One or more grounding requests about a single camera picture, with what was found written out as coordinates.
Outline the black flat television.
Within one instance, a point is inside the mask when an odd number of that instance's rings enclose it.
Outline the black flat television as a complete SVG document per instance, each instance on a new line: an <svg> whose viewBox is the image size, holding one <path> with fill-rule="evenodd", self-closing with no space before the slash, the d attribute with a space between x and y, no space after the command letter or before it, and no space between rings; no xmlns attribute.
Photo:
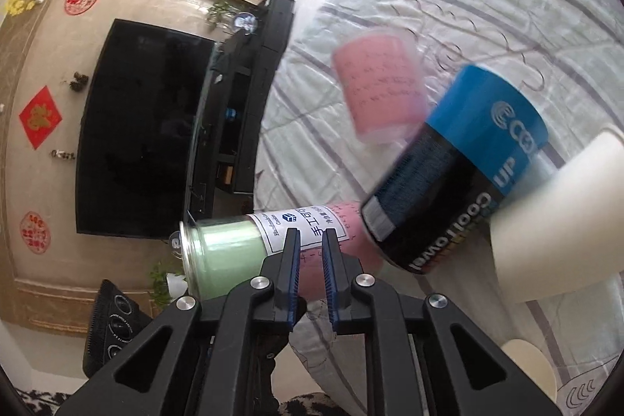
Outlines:
<svg viewBox="0 0 624 416"><path fill-rule="evenodd" d="M214 46L171 28L113 21L80 122L77 232L163 240L177 228Z"/></svg>

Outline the white paper cup lying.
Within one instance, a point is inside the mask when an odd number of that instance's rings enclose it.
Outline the white paper cup lying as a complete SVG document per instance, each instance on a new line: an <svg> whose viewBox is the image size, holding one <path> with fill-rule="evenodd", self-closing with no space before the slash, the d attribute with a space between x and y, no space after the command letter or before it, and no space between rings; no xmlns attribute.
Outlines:
<svg viewBox="0 0 624 416"><path fill-rule="evenodd" d="M577 156L490 223L505 297L539 300L623 270L623 132L605 127Z"/></svg>

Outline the red round sticker lower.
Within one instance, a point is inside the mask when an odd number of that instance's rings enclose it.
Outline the red round sticker lower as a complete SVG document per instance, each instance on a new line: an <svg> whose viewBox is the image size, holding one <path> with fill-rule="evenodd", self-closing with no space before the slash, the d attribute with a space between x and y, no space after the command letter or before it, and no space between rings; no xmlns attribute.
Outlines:
<svg viewBox="0 0 624 416"><path fill-rule="evenodd" d="M19 232L24 244L35 255L43 255L51 246L51 230L44 219L34 211L24 215L20 221Z"/></svg>

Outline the white paper cup front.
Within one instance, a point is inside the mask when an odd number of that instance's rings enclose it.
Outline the white paper cup front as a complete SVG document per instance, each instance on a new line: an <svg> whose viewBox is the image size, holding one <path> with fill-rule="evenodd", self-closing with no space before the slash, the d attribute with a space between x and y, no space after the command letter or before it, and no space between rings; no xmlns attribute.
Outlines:
<svg viewBox="0 0 624 416"><path fill-rule="evenodd" d="M546 356L533 344L513 339L501 350L553 401L556 401L556 376Z"/></svg>

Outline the blue black can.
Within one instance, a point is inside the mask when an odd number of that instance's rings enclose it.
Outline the blue black can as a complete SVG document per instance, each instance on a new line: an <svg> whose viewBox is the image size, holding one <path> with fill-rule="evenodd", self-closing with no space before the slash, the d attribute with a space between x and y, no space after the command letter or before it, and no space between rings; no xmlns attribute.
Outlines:
<svg viewBox="0 0 624 416"><path fill-rule="evenodd" d="M487 219L548 141L532 103L467 65L361 205L388 262L425 274Z"/></svg>

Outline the pink inner cup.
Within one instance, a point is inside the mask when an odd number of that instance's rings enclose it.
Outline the pink inner cup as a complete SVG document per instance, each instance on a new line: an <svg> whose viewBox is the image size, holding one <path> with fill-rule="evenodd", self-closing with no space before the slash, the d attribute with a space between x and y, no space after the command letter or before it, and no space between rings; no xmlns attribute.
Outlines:
<svg viewBox="0 0 624 416"><path fill-rule="evenodd" d="M331 55L356 137L380 145L411 139L428 115L422 58L411 30L363 30Z"/></svg>

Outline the pink green clear tumbler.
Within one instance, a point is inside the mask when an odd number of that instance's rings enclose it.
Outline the pink green clear tumbler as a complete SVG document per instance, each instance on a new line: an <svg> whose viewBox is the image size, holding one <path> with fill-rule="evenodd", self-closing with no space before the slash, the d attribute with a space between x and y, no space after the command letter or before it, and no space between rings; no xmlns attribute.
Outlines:
<svg viewBox="0 0 624 416"><path fill-rule="evenodd" d="M258 276L264 259L284 249L290 228L300 233L298 291L309 302L325 297L321 236L326 229L336 232L340 251L358 258L366 273L376 274L383 266L357 202L188 221L180 226L180 242L190 295L199 300L221 297Z"/></svg>

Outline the red diamond wall sticker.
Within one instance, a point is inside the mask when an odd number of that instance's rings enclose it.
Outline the red diamond wall sticker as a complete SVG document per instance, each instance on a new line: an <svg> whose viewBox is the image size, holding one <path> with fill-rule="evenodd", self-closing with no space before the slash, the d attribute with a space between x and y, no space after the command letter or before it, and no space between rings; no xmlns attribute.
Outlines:
<svg viewBox="0 0 624 416"><path fill-rule="evenodd" d="M19 119L32 148L37 150L62 121L48 87L43 87L31 99Z"/></svg>

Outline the black tv cabinet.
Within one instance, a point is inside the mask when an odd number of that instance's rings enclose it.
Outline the black tv cabinet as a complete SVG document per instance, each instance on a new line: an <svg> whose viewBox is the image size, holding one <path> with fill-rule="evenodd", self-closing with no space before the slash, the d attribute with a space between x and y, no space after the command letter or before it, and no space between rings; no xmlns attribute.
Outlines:
<svg viewBox="0 0 624 416"><path fill-rule="evenodd" d="M238 28L211 55L188 157L184 219L215 213L215 194L251 196L266 100L290 39L294 0L262 0L254 30Z"/></svg>

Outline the small green plant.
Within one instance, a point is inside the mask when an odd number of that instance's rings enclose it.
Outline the small green plant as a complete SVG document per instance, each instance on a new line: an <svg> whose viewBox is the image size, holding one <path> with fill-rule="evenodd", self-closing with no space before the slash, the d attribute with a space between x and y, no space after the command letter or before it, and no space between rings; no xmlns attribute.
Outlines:
<svg viewBox="0 0 624 416"><path fill-rule="evenodd" d="M242 5L233 0L216 0L207 10L206 22L211 30L229 27Z"/></svg>

